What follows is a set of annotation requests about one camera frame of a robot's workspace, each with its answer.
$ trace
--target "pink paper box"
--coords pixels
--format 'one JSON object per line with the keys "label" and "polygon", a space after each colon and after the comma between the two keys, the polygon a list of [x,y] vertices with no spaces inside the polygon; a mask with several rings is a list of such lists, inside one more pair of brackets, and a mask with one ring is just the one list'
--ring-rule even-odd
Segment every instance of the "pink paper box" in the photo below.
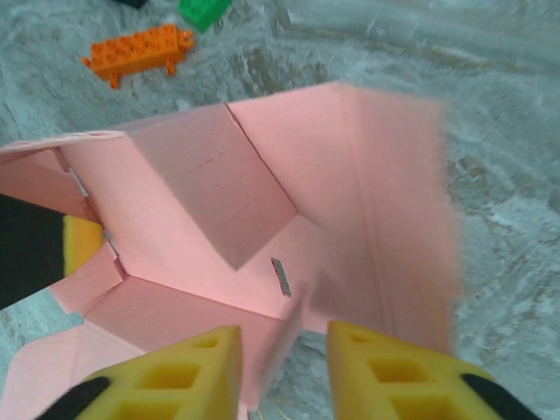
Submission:
{"label": "pink paper box", "polygon": [[222,325],[242,327],[240,418],[301,328],[344,319],[449,351],[443,116],[331,83],[0,149],[0,193],[111,238],[51,287],[84,325],[20,350],[0,417],[34,418],[95,370]]}

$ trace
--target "marble floor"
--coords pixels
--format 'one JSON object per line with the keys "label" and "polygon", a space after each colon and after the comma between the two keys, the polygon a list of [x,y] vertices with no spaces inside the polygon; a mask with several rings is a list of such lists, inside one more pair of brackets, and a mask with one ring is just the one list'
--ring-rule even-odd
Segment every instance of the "marble floor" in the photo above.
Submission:
{"label": "marble floor", "polygon": [[[175,78],[150,71],[113,91],[80,63],[93,41],[183,25],[176,3],[136,11],[109,0],[0,0],[0,144],[323,81],[447,100],[468,285],[457,355],[544,420],[560,418],[558,2],[372,0],[365,19],[365,0],[344,9],[340,0],[234,0]],[[402,35],[407,11],[415,30]],[[446,36],[453,25],[461,31]],[[80,322],[45,291],[0,311],[0,383],[24,343]],[[254,418],[332,418],[324,337],[300,336]]]}

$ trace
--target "green lego brick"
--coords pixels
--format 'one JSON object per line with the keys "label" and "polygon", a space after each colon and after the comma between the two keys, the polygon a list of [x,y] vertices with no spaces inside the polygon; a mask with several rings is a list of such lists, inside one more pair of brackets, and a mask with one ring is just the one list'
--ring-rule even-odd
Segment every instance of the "green lego brick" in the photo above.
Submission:
{"label": "green lego brick", "polygon": [[180,0],[178,11],[188,24],[204,32],[224,14],[231,2],[232,0]]}

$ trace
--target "yellow foam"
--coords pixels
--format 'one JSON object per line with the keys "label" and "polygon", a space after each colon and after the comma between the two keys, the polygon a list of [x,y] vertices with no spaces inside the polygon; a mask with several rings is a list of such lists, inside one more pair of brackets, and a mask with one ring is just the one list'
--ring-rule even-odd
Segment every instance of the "yellow foam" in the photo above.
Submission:
{"label": "yellow foam", "polygon": [[501,420],[460,375],[492,377],[449,355],[333,321],[327,360],[337,420]]}
{"label": "yellow foam", "polygon": [[103,228],[98,223],[64,216],[64,275],[70,276],[103,245]]}
{"label": "yellow foam", "polygon": [[87,379],[111,385],[78,420],[235,420],[242,378],[239,326],[224,326]]}

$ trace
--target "black object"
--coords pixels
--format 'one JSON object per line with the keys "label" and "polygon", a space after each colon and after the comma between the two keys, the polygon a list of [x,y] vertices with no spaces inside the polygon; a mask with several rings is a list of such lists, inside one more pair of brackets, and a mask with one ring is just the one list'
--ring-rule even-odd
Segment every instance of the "black object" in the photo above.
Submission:
{"label": "black object", "polygon": [[74,420],[95,398],[109,387],[106,376],[90,379],[70,388],[57,402],[35,420]]}
{"label": "black object", "polygon": [[134,7],[135,9],[140,9],[148,0],[115,0],[118,3],[126,4],[130,7]]}
{"label": "black object", "polygon": [[476,374],[462,374],[461,379],[503,420],[541,420],[497,383]]}
{"label": "black object", "polygon": [[0,310],[64,278],[63,218],[0,194]]}

